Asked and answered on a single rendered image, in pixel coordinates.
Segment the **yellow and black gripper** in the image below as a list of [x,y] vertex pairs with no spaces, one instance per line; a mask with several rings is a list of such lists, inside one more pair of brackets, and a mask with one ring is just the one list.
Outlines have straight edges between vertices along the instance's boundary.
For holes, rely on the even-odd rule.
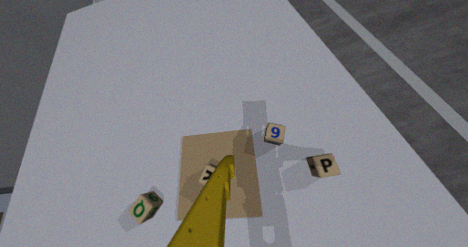
[[226,204],[234,179],[234,156],[225,156],[179,225],[167,247],[224,247]]

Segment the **tan flat mat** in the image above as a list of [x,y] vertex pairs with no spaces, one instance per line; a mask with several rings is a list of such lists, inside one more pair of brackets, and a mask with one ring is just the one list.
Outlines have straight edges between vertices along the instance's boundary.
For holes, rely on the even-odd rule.
[[234,179],[226,218],[263,217],[251,129],[184,136],[182,139],[178,221],[183,221],[204,185],[198,183],[206,164],[218,166],[234,156]]

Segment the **wooden letter block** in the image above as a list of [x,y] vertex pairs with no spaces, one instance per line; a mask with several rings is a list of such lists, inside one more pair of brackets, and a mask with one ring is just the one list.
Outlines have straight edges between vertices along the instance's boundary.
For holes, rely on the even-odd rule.
[[200,175],[198,183],[205,186],[205,184],[207,183],[209,177],[211,176],[211,174],[213,173],[213,171],[214,171],[214,169],[216,167],[217,166],[215,166],[213,164],[206,164],[205,167],[204,167],[204,170],[202,171],[202,173]]
[[163,200],[154,191],[147,192],[140,194],[128,212],[141,224],[153,218],[162,203]]
[[307,157],[306,160],[313,177],[325,178],[341,175],[340,169],[332,153]]
[[265,131],[264,142],[281,145],[284,142],[285,126],[268,123]]

